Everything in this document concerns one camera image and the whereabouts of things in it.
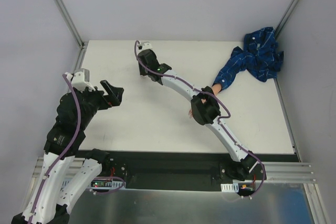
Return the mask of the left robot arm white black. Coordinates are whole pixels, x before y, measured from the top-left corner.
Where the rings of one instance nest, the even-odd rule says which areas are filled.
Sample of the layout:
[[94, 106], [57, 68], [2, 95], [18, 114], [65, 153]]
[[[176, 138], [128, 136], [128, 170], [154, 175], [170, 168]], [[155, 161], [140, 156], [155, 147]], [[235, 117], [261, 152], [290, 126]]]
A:
[[80, 89], [68, 84], [70, 92], [60, 98], [56, 122], [47, 134], [38, 183], [26, 209], [12, 223], [68, 223], [72, 209], [89, 184], [98, 176], [111, 176], [108, 152], [92, 149], [80, 170], [64, 186], [70, 165], [84, 141], [85, 129], [99, 110], [119, 106], [124, 89], [102, 80], [103, 90]]

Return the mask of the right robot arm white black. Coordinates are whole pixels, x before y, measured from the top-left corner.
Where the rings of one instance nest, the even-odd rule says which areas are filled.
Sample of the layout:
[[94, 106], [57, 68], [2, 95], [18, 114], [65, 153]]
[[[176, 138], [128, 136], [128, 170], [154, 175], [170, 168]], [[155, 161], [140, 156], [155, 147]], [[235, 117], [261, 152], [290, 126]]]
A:
[[240, 181], [250, 178], [260, 161], [225, 124], [225, 117], [220, 112], [223, 104], [215, 98], [212, 88], [198, 88], [188, 83], [169, 65], [159, 63], [153, 49], [140, 46], [135, 50], [135, 56], [140, 75], [148, 76], [153, 82], [171, 88], [190, 101], [193, 119], [210, 129], [224, 145], [231, 157], [228, 167], [224, 169], [226, 176]]

